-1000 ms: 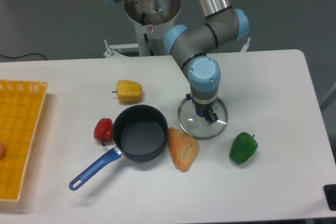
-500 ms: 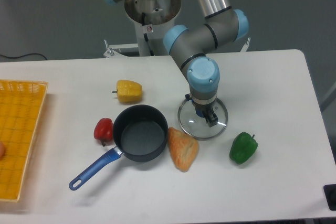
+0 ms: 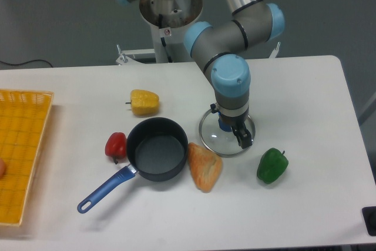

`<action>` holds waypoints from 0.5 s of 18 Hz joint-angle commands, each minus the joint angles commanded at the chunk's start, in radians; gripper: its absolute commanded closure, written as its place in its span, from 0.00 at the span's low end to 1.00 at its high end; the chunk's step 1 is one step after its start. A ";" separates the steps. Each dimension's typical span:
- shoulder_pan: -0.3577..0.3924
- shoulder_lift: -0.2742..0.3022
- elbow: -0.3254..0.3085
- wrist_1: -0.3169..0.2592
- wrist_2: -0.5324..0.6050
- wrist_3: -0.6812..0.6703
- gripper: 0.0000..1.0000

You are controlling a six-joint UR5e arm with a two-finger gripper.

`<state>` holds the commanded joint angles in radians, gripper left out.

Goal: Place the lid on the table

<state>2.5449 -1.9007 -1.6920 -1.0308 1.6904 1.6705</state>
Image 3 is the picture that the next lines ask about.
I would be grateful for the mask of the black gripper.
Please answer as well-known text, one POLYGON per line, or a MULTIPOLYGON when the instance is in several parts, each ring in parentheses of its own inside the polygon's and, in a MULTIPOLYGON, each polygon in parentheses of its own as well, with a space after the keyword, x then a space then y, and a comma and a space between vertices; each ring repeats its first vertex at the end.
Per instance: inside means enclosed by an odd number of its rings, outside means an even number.
POLYGON ((246 115, 231 117, 222 113, 219 114, 220 129, 230 129, 232 127, 233 134, 242 149, 249 148, 253 144, 250 131, 243 125, 246 119, 246 115))

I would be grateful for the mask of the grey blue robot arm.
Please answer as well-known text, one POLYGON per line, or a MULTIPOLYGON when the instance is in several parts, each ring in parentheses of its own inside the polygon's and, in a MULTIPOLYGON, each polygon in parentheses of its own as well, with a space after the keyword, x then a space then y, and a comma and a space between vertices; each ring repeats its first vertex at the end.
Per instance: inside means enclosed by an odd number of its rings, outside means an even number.
POLYGON ((117 0, 139 2, 150 26, 158 63, 193 60, 211 84, 216 101, 202 117, 217 115, 221 131, 231 132, 241 150, 253 144, 249 121, 250 71, 240 52, 279 36, 284 15, 264 0, 227 0, 232 19, 219 27, 199 21, 203 0, 117 0))

